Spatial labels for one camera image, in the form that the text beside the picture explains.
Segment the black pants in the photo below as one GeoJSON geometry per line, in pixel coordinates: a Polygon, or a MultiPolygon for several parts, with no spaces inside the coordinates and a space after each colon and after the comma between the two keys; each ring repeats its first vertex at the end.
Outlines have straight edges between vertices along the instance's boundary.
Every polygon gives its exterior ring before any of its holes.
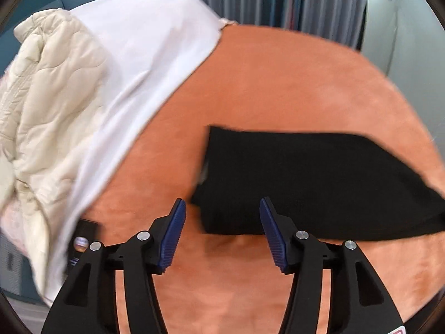
{"type": "Polygon", "coordinates": [[[205,232],[262,234],[263,198],[321,239],[394,240],[444,230],[444,198],[365,136],[210,127],[191,196],[205,232]]]}

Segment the small dark bedside object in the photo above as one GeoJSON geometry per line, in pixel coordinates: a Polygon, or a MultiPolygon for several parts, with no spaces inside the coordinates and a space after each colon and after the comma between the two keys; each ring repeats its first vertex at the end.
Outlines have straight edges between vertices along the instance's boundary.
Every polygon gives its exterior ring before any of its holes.
{"type": "Polygon", "coordinates": [[[90,244],[97,239],[99,232],[100,224],[98,222],[87,219],[78,221],[67,249],[66,274],[72,270],[90,244]]]}

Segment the cream quilted comforter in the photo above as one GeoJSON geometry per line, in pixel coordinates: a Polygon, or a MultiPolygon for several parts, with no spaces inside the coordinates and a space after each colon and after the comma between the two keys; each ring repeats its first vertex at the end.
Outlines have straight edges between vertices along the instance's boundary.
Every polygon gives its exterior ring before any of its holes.
{"type": "Polygon", "coordinates": [[[20,208],[34,283],[48,297],[54,245],[100,121],[106,53],[60,8],[34,13],[14,36],[20,49],[1,78],[1,208],[20,208]]]}

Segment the orange velvet bed cover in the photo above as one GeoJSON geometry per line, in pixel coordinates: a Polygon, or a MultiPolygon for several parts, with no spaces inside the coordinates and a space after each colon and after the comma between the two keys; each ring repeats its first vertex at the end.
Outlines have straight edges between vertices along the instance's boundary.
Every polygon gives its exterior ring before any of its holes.
{"type": "Polygon", "coordinates": [[[314,36],[229,26],[137,138],[88,211],[106,244],[187,201],[155,277],[170,333],[276,333],[292,278],[263,198],[312,235],[356,240],[404,320],[444,287],[444,164],[399,90],[364,56],[314,36]]]}

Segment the white bed sheet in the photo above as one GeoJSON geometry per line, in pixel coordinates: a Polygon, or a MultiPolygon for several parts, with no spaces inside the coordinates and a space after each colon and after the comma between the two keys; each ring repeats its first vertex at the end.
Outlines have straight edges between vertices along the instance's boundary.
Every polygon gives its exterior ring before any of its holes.
{"type": "Polygon", "coordinates": [[[106,188],[149,121],[214,51],[228,24],[202,0],[95,0],[72,13],[106,50],[104,111],[52,247],[48,304],[63,285],[66,250],[81,214],[106,188]]]}

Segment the white wardrobe door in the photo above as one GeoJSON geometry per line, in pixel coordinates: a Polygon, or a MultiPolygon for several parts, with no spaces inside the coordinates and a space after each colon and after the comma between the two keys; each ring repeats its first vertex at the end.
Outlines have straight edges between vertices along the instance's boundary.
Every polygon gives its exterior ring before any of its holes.
{"type": "Polygon", "coordinates": [[[361,53],[389,74],[397,34],[397,0],[367,0],[361,53]]]}

